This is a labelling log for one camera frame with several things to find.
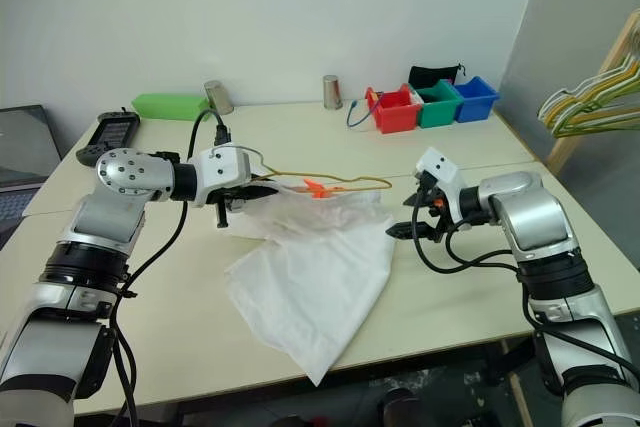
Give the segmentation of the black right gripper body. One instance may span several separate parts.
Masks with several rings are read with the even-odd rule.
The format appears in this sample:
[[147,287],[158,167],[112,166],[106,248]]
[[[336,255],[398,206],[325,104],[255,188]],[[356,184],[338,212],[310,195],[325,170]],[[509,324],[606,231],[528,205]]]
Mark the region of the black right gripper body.
[[433,239],[429,240],[434,243],[440,243],[447,231],[449,208],[445,200],[444,192],[436,186],[437,179],[423,172],[418,176],[417,191],[421,191],[425,196],[425,205],[423,207],[415,206],[412,211],[412,223],[418,222],[418,214],[421,209],[425,209],[427,216],[436,220],[435,225],[429,224],[433,228]]

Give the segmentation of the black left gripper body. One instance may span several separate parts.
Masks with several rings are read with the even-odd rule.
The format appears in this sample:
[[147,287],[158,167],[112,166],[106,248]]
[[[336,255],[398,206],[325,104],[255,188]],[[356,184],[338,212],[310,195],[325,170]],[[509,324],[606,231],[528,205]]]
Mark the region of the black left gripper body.
[[227,228],[227,214],[240,208],[257,195],[257,186],[221,188],[214,191],[214,206],[217,215],[217,227]]

